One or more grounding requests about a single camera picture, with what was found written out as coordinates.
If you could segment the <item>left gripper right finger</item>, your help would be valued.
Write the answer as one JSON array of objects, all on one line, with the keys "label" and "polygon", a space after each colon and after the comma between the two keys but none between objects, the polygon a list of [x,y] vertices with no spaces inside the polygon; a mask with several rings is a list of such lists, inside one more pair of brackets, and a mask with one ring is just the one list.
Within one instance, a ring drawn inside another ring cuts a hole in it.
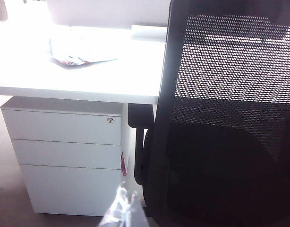
[{"label": "left gripper right finger", "polygon": [[136,192],[133,192],[128,200],[125,213],[126,227],[147,227],[148,221],[144,209],[140,203],[140,199]]}]

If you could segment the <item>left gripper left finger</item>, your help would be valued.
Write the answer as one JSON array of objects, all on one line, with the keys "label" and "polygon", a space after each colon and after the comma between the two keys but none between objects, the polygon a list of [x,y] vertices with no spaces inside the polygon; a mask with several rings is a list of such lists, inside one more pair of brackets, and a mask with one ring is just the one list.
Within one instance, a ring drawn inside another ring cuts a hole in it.
[{"label": "left gripper left finger", "polygon": [[128,192],[121,183],[116,189],[116,195],[101,219],[100,227],[125,227],[128,210]]}]

